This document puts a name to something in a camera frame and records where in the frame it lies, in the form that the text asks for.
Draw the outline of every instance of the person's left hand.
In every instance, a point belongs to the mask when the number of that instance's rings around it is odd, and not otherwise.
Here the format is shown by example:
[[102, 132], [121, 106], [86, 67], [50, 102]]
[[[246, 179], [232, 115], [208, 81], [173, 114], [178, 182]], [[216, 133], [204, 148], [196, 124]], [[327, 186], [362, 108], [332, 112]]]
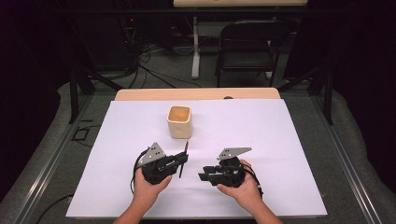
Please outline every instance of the person's left hand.
[[152, 185], [146, 181], [142, 169], [137, 169], [134, 178], [134, 198], [132, 199], [132, 203], [135, 203], [136, 206], [145, 212], [148, 211], [154, 205], [160, 192], [169, 185], [171, 180], [172, 176], [169, 175], [161, 183]]

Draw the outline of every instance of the hand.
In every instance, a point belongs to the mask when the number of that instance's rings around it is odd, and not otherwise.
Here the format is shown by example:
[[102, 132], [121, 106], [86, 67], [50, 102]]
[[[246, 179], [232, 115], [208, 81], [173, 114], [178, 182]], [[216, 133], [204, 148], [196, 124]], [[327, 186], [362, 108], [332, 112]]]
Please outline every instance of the hand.
[[134, 177], [134, 198], [131, 205], [114, 223], [137, 224], [146, 212], [154, 205], [158, 195], [171, 182], [172, 176], [167, 176], [161, 183], [152, 185], [145, 180], [142, 169], [137, 169]]
[[[247, 161], [240, 160], [240, 162], [251, 167]], [[219, 191], [233, 197], [241, 207], [253, 215], [258, 224], [282, 223], [262, 200], [256, 180], [249, 173], [246, 173], [244, 182], [238, 188], [229, 188], [221, 184], [217, 187]]]

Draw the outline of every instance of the chair backrest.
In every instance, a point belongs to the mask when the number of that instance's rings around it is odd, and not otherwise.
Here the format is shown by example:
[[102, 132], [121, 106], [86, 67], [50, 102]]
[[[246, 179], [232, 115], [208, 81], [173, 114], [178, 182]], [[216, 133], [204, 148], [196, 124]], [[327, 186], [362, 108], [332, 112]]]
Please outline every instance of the chair backrest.
[[274, 40], [288, 35], [290, 26], [284, 21], [235, 21], [223, 28], [221, 40]]

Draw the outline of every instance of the black chair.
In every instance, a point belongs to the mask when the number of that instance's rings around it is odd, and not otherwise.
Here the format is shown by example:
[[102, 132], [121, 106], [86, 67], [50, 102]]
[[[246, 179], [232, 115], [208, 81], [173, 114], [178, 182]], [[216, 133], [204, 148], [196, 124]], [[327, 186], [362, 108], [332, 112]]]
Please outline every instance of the black chair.
[[272, 86], [281, 45], [289, 34], [290, 25], [277, 20], [236, 21], [225, 26], [219, 37], [218, 87], [221, 71], [272, 72]]

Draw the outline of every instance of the table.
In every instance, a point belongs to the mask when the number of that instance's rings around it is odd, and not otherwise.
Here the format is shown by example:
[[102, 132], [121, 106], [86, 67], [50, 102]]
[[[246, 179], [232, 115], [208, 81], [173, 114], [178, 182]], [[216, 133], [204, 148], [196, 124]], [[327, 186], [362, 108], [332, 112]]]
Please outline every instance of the table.
[[[222, 100], [230, 96], [233, 100]], [[158, 140], [167, 155], [184, 149], [185, 140], [173, 139], [167, 131], [167, 111], [174, 104], [188, 105], [192, 110], [189, 161], [182, 178], [174, 176], [144, 218], [251, 218], [232, 198], [199, 180], [198, 173], [206, 165], [216, 165], [216, 157], [226, 145], [252, 147], [241, 159], [249, 161], [257, 177], [266, 183], [262, 184], [263, 199], [276, 215], [327, 215], [277, 90], [219, 88], [119, 91], [107, 111], [67, 217], [119, 216], [131, 201], [129, 181], [140, 151], [151, 145], [151, 140]], [[287, 140], [278, 139], [283, 134]]]
[[[306, 6], [307, 0], [174, 0], [174, 7], [301, 7]], [[197, 17], [193, 17], [194, 54], [192, 59], [191, 78], [199, 77], [200, 52], [198, 36], [219, 36], [222, 27], [229, 22], [203, 22], [199, 24]]]

